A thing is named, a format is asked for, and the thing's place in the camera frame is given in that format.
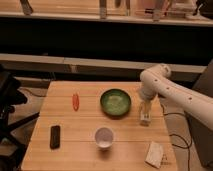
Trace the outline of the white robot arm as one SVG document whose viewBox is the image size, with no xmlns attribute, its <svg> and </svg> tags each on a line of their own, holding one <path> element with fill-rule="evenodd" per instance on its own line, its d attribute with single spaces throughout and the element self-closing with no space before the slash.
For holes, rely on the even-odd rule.
<svg viewBox="0 0 213 171">
<path fill-rule="evenodd" d="M 181 106 L 187 113 L 213 130 L 213 98 L 185 88 L 169 80 L 171 69 L 167 64 L 157 64 L 140 74 L 139 90 L 143 101 L 151 101 L 160 94 Z"/>
</svg>

